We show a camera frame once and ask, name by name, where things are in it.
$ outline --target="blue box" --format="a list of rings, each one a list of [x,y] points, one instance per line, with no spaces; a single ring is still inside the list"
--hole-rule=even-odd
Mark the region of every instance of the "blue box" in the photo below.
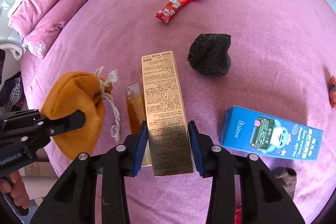
[[[223,147],[289,160],[316,160],[323,131],[233,106],[225,113]]]

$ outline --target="metal screw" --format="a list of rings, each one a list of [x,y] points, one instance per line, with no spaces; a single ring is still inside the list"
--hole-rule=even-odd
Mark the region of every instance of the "metal screw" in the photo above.
[[[222,148],[219,145],[214,145],[213,147],[211,147],[211,150],[214,152],[221,152]]]
[[[115,148],[118,152],[122,152],[122,151],[125,151],[126,150],[126,146],[121,144],[121,145],[118,145],[116,148]]]
[[[258,155],[256,155],[256,154],[250,154],[249,155],[249,158],[251,159],[251,160],[254,160],[254,161],[256,161],[256,160],[258,160]]]
[[[87,153],[81,153],[78,156],[79,160],[86,160],[87,159]]]

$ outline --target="white drawstring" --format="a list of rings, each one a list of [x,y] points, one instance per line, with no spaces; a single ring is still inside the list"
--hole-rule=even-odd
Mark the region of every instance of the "white drawstring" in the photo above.
[[[113,70],[109,73],[107,80],[103,82],[100,79],[101,72],[103,71],[104,67],[100,67],[99,69],[96,70],[94,75],[98,79],[98,85],[100,89],[100,98],[102,100],[107,100],[113,109],[114,117],[115,117],[115,124],[111,127],[111,133],[112,137],[115,139],[116,143],[119,142],[119,137],[120,137],[120,114],[116,106],[114,105],[113,102],[113,97],[109,93],[105,92],[105,87],[109,87],[111,84],[115,83],[118,80],[117,76],[117,71]]]

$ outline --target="pink blanket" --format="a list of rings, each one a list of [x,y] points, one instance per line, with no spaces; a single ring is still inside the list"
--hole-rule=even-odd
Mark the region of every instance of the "pink blanket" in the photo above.
[[[21,71],[28,106],[41,108],[66,72],[94,72],[104,65],[107,75],[117,69],[112,95],[120,111],[122,142],[130,132],[124,88],[142,82],[141,56],[173,50],[187,120],[194,120],[214,143],[225,110],[232,105],[324,130],[317,161],[263,157],[271,169],[290,166],[297,171],[294,202],[309,224],[336,186],[336,113],[327,89],[330,74],[336,73],[335,13],[325,0],[202,0],[163,24],[155,14],[168,1],[89,0],[44,60],[29,52],[24,56]],[[190,67],[189,47],[201,33],[231,35],[231,69],[226,76],[208,79]],[[113,124],[106,104],[95,154],[115,146]],[[61,174],[69,160],[54,142],[46,150]],[[211,178],[202,179],[198,173],[154,178],[151,168],[143,168],[138,177],[126,178],[131,223],[205,223],[210,189]]]

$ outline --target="green chalkboard illustration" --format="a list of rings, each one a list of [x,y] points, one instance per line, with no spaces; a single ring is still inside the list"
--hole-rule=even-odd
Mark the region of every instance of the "green chalkboard illustration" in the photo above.
[[[273,151],[275,148],[283,148],[291,141],[291,135],[286,128],[281,127],[278,120],[259,116],[254,125],[256,130],[251,146],[258,148],[264,154]]]

